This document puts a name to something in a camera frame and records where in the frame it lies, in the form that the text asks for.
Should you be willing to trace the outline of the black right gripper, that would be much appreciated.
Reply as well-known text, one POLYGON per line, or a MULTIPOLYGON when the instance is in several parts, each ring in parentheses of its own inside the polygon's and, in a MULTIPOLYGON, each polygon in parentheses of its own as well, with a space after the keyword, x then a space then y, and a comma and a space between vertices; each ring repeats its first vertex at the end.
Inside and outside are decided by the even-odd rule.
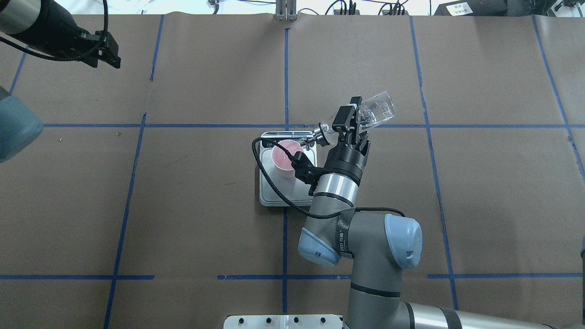
POLYGON ((328 152, 324 168, 329 173, 344 175, 358 186, 367 165, 371 142, 368 140, 367 115, 363 98, 353 96, 349 106, 341 106, 333 120, 332 129, 338 134, 338 143, 328 152))

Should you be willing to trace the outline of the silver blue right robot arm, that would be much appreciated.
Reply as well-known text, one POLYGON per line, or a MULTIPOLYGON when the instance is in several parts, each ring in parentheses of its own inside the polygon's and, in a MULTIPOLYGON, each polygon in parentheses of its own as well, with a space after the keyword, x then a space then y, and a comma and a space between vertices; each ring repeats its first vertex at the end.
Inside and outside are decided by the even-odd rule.
POLYGON ((403 270, 417 267, 423 248, 420 224, 382 207, 355 207, 371 142, 368 129, 378 116, 362 111, 361 96, 341 106, 330 123, 317 125, 313 141, 328 145, 338 136, 323 167, 303 152, 294 155, 295 177, 309 185, 313 201, 298 253, 322 266, 353 260, 345 329, 549 329, 507 318, 405 302, 403 270))

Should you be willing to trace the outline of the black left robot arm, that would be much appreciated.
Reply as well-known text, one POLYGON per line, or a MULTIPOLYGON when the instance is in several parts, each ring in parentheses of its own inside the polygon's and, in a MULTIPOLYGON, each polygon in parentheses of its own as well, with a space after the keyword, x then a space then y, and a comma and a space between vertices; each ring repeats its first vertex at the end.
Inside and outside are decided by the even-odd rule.
MULTIPOLYGON (((121 67, 119 45, 109 31, 108 2, 103 1, 103 27, 94 33, 81 28, 72 14, 54 0, 3 0, 1 42, 34 58, 51 62, 99 62, 121 67)), ((6 162, 35 141, 42 121, 24 102, 1 88, 0 160, 6 162)))

